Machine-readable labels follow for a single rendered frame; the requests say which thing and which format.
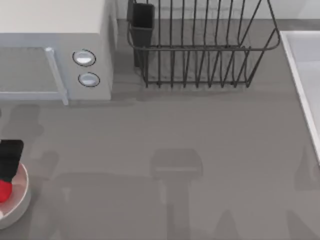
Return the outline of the pale microwave oven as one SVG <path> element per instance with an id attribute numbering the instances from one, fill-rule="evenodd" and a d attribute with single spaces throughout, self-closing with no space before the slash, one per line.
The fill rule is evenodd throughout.
<path id="1" fill-rule="evenodd" d="M 0 48 L 53 48 L 68 103 L 111 99 L 117 40 L 115 0 L 0 0 Z M 73 61 L 82 49 L 94 53 L 94 65 Z M 78 82 L 88 72 L 99 76 L 98 86 Z"/>

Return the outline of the small round microwave knob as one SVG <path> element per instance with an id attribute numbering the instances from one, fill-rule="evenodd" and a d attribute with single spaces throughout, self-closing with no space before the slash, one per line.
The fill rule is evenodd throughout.
<path id="1" fill-rule="evenodd" d="M 78 82 L 86 88 L 95 88 L 101 82 L 98 75 L 93 72 L 86 72 L 78 76 Z"/>

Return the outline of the large round microwave knob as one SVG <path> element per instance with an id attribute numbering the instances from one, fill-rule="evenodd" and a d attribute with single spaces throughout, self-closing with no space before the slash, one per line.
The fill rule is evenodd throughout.
<path id="1" fill-rule="evenodd" d="M 96 63 L 96 56 L 87 49 L 81 49 L 73 52 L 72 60 L 79 66 L 90 67 Z"/>

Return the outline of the black cutlery holder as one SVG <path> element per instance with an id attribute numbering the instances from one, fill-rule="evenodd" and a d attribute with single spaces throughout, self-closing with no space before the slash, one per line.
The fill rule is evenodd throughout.
<path id="1" fill-rule="evenodd" d="M 152 42 L 155 25 L 155 6 L 151 3 L 128 0 L 127 21 L 133 48 L 134 66 L 143 69 L 149 54 L 147 49 Z"/>

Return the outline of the microwave glass door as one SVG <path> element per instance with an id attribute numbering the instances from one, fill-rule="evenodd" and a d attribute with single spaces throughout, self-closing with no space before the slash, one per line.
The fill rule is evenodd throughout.
<path id="1" fill-rule="evenodd" d="M 61 101 L 52 63 L 41 47 L 0 47 L 0 101 Z"/>

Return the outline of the white sink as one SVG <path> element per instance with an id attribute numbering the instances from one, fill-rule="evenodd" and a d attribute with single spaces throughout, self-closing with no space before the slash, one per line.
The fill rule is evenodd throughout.
<path id="1" fill-rule="evenodd" d="M 287 30 L 280 36 L 320 165 L 320 30 Z"/>

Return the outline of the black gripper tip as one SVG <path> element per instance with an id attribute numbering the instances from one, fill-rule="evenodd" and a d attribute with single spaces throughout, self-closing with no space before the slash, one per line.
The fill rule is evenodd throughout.
<path id="1" fill-rule="evenodd" d="M 0 140 L 0 180 L 11 182 L 17 174 L 24 142 L 21 139 Z"/>

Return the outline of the white round bowl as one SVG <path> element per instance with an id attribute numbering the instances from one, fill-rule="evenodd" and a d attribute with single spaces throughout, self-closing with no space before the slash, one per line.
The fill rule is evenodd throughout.
<path id="1" fill-rule="evenodd" d="M 7 201 L 0 203 L 0 231 L 16 223 L 26 212 L 31 202 L 28 171 L 20 163 L 12 180 L 12 193 Z"/>

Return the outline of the red round fruit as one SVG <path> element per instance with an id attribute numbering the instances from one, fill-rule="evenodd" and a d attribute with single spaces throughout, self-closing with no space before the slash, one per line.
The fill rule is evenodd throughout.
<path id="1" fill-rule="evenodd" d="M 5 203 L 11 196 L 13 185 L 10 181 L 0 179 L 0 204 Z"/>

